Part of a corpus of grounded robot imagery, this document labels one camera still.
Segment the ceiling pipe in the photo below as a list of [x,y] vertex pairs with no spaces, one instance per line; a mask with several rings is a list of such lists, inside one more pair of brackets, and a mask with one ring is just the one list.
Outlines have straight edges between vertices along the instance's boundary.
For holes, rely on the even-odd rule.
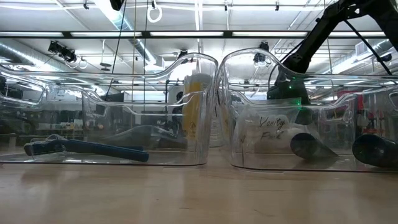
[[[66,12],[73,20],[75,20],[79,25],[81,25],[83,28],[85,28],[86,30],[90,30],[90,28],[88,27],[88,26],[86,26],[79,18],[77,18],[77,16],[75,16],[74,15],[74,13],[72,13],[70,10],[68,10],[66,7],[65,7],[65,3],[62,3],[62,2],[60,2],[60,0],[54,0],[54,2],[61,8],[61,9],[63,9],[63,11],[64,12]],[[105,44],[105,46],[107,46],[107,48],[110,50],[110,51],[112,51],[112,52],[114,52],[113,51],[113,49],[110,47],[110,46],[108,46],[107,44]],[[125,62],[125,59],[122,57],[122,56],[120,56],[119,54],[117,54],[117,56],[121,59],[121,61],[123,62],[123,64],[125,64],[127,67],[129,67],[130,69],[132,69],[132,67],[129,65],[129,64],[127,64],[126,62]],[[104,72],[104,71],[102,71],[101,69],[99,69],[97,66],[94,66],[96,69],[98,69],[99,71],[101,71],[101,72]]]
[[[94,3],[98,6],[101,12],[112,22],[113,26],[117,30],[122,31],[134,31],[133,26],[123,18],[123,14],[119,11],[112,9],[109,1],[105,0],[94,0]],[[158,60],[162,61],[162,58],[153,54],[145,44],[139,39],[128,39],[128,41],[134,46],[138,54],[145,59],[145,63],[148,65],[157,65],[162,67],[164,70],[164,65],[162,65]]]
[[[398,72],[398,63],[393,63],[392,65],[388,66],[388,69],[391,71],[393,75],[395,75]],[[384,68],[380,68],[370,73],[370,75],[387,75],[387,72]]]
[[76,72],[64,63],[50,58],[32,48],[12,39],[3,39],[0,42],[0,56],[11,62],[35,66],[43,72]]
[[[392,43],[389,40],[383,40],[381,42],[376,42],[376,43],[371,43],[372,48],[374,49],[374,51],[378,54],[378,55],[382,55],[385,54],[386,52],[388,52],[392,47]],[[349,54],[345,55],[344,57],[341,57],[338,60],[335,60],[332,65],[331,65],[331,70],[332,71],[339,71],[336,73],[341,73],[344,72],[350,68],[352,68],[354,65],[357,65],[359,62],[362,62],[363,60],[368,59],[369,57],[371,57],[373,54],[370,54],[368,57],[365,58],[361,58],[358,59],[357,55],[356,55],[356,51],[353,50],[352,52],[350,52]],[[341,70],[341,68],[338,67],[346,67],[347,69],[345,70]],[[316,72],[317,74],[326,74],[326,73],[330,73],[330,66],[328,65],[326,68],[323,68],[321,70],[319,70],[318,72]]]
[[[16,40],[12,39],[3,39],[0,42],[0,56],[4,58],[10,59],[12,62],[30,65],[32,67],[36,67],[36,71],[38,72],[72,72],[76,73],[77,71],[65,65],[65,63],[59,62],[47,55],[44,55]],[[13,70],[6,70],[4,67],[0,69],[0,73],[9,73],[11,75],[25,75],[29,74],[28,72],[17,72]],[[73,75],[70,75],[68,79],[74,80],[76,85],[79,83],[85,82],[94,82],[94,80],[89,78],[73,78]],[[91,89],[98,89],[102,92],[108,91],[108,87],[103,86],[88,86]],[[120,93],[120,91],[111,88],[109,90],[109,94]]]

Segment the wooden surface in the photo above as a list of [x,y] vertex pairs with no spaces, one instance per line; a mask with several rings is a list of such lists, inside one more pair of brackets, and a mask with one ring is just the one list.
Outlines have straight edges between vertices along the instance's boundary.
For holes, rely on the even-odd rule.
[[0,223],[397,223],[398,175],[4,164]]

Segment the cable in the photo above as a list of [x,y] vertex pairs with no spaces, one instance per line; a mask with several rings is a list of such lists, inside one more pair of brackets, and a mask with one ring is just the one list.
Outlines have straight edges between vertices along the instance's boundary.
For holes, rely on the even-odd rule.
[[[145,31],[147,31],[147,29],[148,29],[148,15],[145,20]],[[145,40],[144,41],[144,49],[146,49],[146,48],[147,48],[147,41]],[[147,56],[147,51],[144,50],[144,58],[143,58],[144,59],[144,75],[145,75],[145,57],[146,56]]]
[[369,42],[363,38],[363,36],[355,29],[353,25],[351,25],[347,20],[344,20],[344,22],[351,28],[354,33],[365,43],[365,45],[369,48],[369,50],[374,54],[374,56],[377,58],[377,61],[383,66],[387,74],[392,75],[391,71],[388,69],[386,64],[381,60],[380,56],[376,53],[376,51],[372,48],[372,46],[369,44]]
[[69,63],[67,63],[66,58],[65,58],[62,54],[60,54],[60,55],[62,56],[63,61],[65,62],[65,65],[68,66],[68,67],[70,67],[71,69],[75,69],[75,68],[77,68],[77,66],[79,66],[79,64],[77,64],[77,65],[74,66],[74,67],[70,66]]
[[[124,24],[124,14],[126,12],[126,3],[124,3],[124,9],[123,9],[123,16],[122,16],[122,23],[120,25],[120,31],[119,31],[119,38],[118,38],[118,45],[116,46],[116,51],[114,53],[114,60],[113,60],[113,66],[112,66],[112,74],[114,73],[114,68],[115,68],[115,64],[116,64],[116,58],[118,57],[118,51],[119,51],[119,44],[120,44],[120,37],[122,36],[122,31],[123,31],[123,24]],[[111,80],[111,83],[109,84],[109,88],[106,91],[106,95],[105,95],[105,101],[108,99],[108,95],[109,95],[109,91],[111,90],[111,86],[113,83],[113,78]]]
[[[134,27],[137,27],[137,1],[135,1],[135,9],[134,9]],[[135,42],[136,41],[136,30],[134,29],[134,37],[132,38],[132,41]],[[134,74],[134,69],[136,66],[136,46],[133,45],[133,49],[132,49],[132,73]],[[131,83],[131,101],[132,101],[132,92],[133,92],[133,86],[134,86],[134,79],[133,82]]]
[[[296,50],[298,47],[300,47],[303,44],[304,40],[302,40],[300,43],[298,43],[292,50],[290,50],[290,52],[288,52],[285,57],[282,58],[282,60],[280,60],[280,62],[283,63],[283,61],[294,51]],[[272,73],[274,73],[274,70],[276,68],[277,65],[274,65],[274,68],[272,68],[271,73],[269,74],[268,77],[268,89],[271,87],[271,77],[272,77]]]
[[40,67],[39,67],[39,69],[43,66],[43,65],[45,65],[47,62],[49,62],[51,59],[53,59],[54,58],[54,56],[56,56],[57,54],[53,54],[48,60],[46,60]]
[[[323,0],[323,6],[326,10],[326,0]],[[333,67],[331,66],[331,55],[330,55],[330,44],[329,44],[329,37],[326,39],[328,43],[328,51],[329,51],[329,65],[330,65],[330,73],[333,74]]]
[[104,52],[105,52],[105,40],[106,40],[106,39],[104,39],[104,40],[102,41],[101,63],[104,62],[103,59],[104,59]]
[[228,0],[224,0],[224,10],[226,12],[226,30],[229,30]]

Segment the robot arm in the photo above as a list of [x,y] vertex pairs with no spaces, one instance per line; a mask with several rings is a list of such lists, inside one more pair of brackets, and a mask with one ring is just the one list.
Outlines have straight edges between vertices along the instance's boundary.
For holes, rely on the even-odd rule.
[[[365,15],[371,16],[377,22],[398,50],[398,11],[395,0],[339,0],[325,9],[323,16],[317,19],[316,26],[303,40],[296,53],[289,56],[283,64],[292,71],[305,73],[312,56],[340,22]],[[303,81],[287,81],[282,73],[278,75],[275,86],[270,88],[267,94],[268,99],[296,97],[302,98],[302,104],[310,104]]]

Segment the transparent container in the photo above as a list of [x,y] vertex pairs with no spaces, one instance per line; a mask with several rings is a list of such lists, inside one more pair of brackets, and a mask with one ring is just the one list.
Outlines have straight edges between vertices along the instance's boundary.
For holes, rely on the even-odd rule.
[[215,105],[213,117],[211,119],[210,147],[221,147],[223,145],[223,133],[219,119],[220,108]]
[[[258,54],[263,62],[254,62]],[[288,92],[280,95],[289,97],[268,92],[276,78],[288,85]],[[217,76],[221,150],[232,165],[247,169],[395,171],[395,80],[374,75],[304,75],[285,68],[265,50],[231,53]],[[310,104],[296,98],[300,85]]]
[[10,73],[2,75],[5,85],[25,80],[41,92],[33,102],[1,95],[1,121],[16,117],[24,125],[3,131],[0,162],[205,164],[217,68],[202,54],[184,55],[155,75],[0,68]]

